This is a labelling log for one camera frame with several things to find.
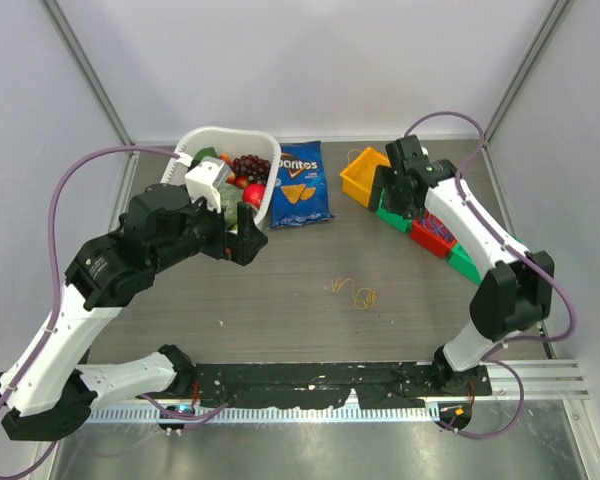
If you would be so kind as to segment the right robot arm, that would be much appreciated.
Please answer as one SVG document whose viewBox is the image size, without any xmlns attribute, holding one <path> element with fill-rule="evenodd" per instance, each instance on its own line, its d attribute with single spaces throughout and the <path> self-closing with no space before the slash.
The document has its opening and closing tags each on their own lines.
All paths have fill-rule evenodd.
<svg viewBox="0 0 600 480">
<path fill-rule="evenodd" d="M 480 284 L 467 325 L 439 347 L 431 383 L 445 395 L 461 392 L 483 358 L 547 318 L 555 264 L 532 253 L 488 213 L 447 159 L 430 161 L 419 139 L 404 136 L 385 147 L 388 165 L 377 168 L 373 194 L 392 214 L 418 221 L 435 216 L 467 252 Z"/>
</svg>

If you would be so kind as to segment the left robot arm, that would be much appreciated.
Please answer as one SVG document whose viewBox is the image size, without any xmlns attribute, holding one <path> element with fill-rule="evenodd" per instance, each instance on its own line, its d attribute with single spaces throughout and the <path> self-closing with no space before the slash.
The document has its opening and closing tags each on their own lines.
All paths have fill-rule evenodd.
<svg viewBox="0 0 600 480">
<path fill-rule="evenodd" d="M 185 397 L 196 368 L 174 345 L 119 365 L 83 366 L 83 354 L 104 327 L 156 276 L 203 253 L 238 265 L 251 263 L 268 238 L 257 210 L 236 205 L 235 228 L 223 208 L 191 200 L 182 186 L 154 184 L 134 196 L 119 227 L 86 242 L 65 272 L 59 317 L 41 353 L 14 393 L 1 424 L 14 441 L 52 442 L 78 430 L 92 412 L 141 394 Z"/>
</svg>

